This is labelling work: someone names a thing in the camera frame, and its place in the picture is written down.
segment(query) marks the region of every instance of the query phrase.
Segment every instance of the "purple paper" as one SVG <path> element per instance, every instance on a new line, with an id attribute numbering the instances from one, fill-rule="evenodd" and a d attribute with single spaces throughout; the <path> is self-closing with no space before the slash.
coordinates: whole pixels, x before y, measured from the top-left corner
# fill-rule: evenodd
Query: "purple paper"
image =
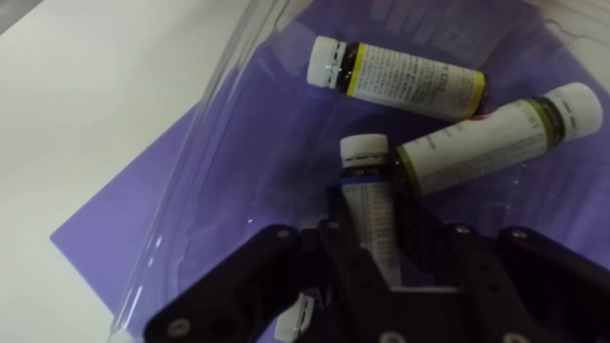
<path id="1" fill-rule="evenodd" d="M 120 295 L 190 121 L 192 112 L 175 121 L 51 236 L 112 312 L 120 308 Z"/>
<path id="2" fill-rule="evenodd" d="M 524 3 L 314 0 L 255 47 L 247 64 L 232 66 L 207 104 L 194 108 L 196 123 L 135 268 L 125 297 L 129 310 L 120 314 L 118 327 L 139 333 L 152 312 L 265 224 L 308 226 L 324 217 L 324 186 L 339 175 L 337 141 L 343 135 L 381 131 L 398 144 L 444 125 L 306 85 L 314 34 L 482 68 L 489 78 L 486 110 L 568 81 L 589 83 L 610 108 L 608 93 Z M 592 137 L 440 192 L 425 203 L 440 217 L 470 222 L 486 234 L 505 224 L 528 224 L 610 266 L 602 245 L 610 238 L 602 230 L 610 224 L 604 211 L 610 154 L 600 152 L 610 142 L 608 133 L 604 125 Z M 66 242 L 76 230 L 59 242 L 64 251 L 74 249 Z M 102 266 L 95 263 L 83 263 L 83 274 L 95 280 L 91 283 L 102 283 L 106 280 L 93 270 Z"/>

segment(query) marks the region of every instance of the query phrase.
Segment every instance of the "white label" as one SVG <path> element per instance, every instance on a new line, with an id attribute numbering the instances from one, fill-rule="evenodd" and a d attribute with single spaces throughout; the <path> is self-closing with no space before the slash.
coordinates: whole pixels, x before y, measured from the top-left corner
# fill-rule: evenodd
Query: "white label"
<path id="1" fill-rule="evenodd" d="M 297 301 L 287 306 L 274 323 L 274 339 L 293 343 L 308 327 L 314 308 L 314 299 L 299 293 Z"/>
<path id="2" fill-rule="evenodd" d="M 364 43 L 358 59 L 350 97 L 449 121 L 472 114 L 480 102 L 484 76 L 476 70 Z"/>
<path id="3" fill-rule="evenodd" d="M 360 245 L 371 253 L 385 282 L 400 285 L 390 184 L 383 179 L 343 179 L 341 188 L 356 224 Z"/>
<path id="4" fill-rule="evenodd" d="M 543 154 L 547 133 L 535 108 L 510 102 L 400 146 L 419 194 L 430 194 Z"/>

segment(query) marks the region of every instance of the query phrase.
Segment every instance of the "glass vial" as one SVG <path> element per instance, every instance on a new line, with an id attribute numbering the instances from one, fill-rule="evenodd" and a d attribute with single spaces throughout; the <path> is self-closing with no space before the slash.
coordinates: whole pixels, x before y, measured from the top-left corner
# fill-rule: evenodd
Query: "glass vial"
<path id="1" fill-rule="evenodd" d="M 394 234 L 394 203 L 387 167 L 385 135 L 366 133 L 341 139 L 341 190 L 354 221 L 360 245 L 377 263 L 388 285 L 400 285 L 400 253 Z"/>
<path id="2" fill-rule="evenodd" d="M 600 129 L 602 104 L 585 83 L 499 106 L 398 146 L 415 194 L 432 194 Z"/>
<path id="3" fill-rule="evenodd" d="M 312 45 L 306 83 L 446 121 L 472 116 L 486 87 L 478 70 L 327 36 Z"/>

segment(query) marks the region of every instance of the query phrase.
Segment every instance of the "screw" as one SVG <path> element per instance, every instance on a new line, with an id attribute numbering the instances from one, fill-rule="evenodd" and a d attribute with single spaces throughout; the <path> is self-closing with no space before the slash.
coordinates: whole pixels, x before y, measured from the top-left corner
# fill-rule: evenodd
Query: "screw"
<path id="1" fill-rule="evenodd" d="M 327 221 L 326 222 L 329 228 L 341 228 L 337 221 Z"/>
<path id="2" fill-rule="evenodd" d="M 190 322 L 184 318 L 177 318 L 177 320 L 169 322 L 169 325 L 167 325 L 169 339 L 184 337 L 184 335 L 188 335 L 188 331 L 190 331 Z"/>
<path id="3" fill-rule="evenodd" d="M 529 343 L 522 333 L 509 331 L 503 335 L 503 343 Z"/>
<path id="4" fill-rule="evenodd" d="M 467 228 L 467 226 L 455 226 L 455 232 L 459 232 L 459 234 L 470 234 L 470 228 Z"/>
<path id="5" fill-rule="evenodd" d="M 379 343 L 406 343 L 398 331 L 383 331 Z"/>
<path id="6" fill-rule="evenodd" d="M 289 236 L 287 230 L 278 230 L 276 234 L 278 234 L 278 238 L 287 238 Z"/>
<path id="7" fill-rule="evenodd" d="M 520 230 L 520 228 L 512 230 L 510 234 L 512 234 L 514 238 L 518 238 L 518 240 L 528 238 L 528 232 L 524 232 L 524 230 Z"/>

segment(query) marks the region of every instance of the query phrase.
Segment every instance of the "white vial cap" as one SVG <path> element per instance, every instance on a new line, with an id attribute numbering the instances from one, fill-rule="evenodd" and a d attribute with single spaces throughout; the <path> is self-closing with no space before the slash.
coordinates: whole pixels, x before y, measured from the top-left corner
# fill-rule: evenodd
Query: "white vial cap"
<path id="1" fill-rule="evenodd" d="M 327 87 L 331 83 L 331 80 L 335 78 L 333 74 L 339 72 L 337 62 L 341 62 L 335 55 L 337 49 L 339 40 L 316 36 L 308 57 L 306 83 L 318 87 Z"/>
<path id="2" fill-rule="evenodd" d="M 348 135 L 341 139 L 343 167 L 379 165 L 388 154 L 387 137 L 381 133 Z"/>
<path id="3" fill-rule="evenodd" d="M 564 120 L 566 141 L 590 135 L 602 127 L 602 102 L 589 85 L 566 83 L 545 93 L 545 97 L 552 101 Z"/>

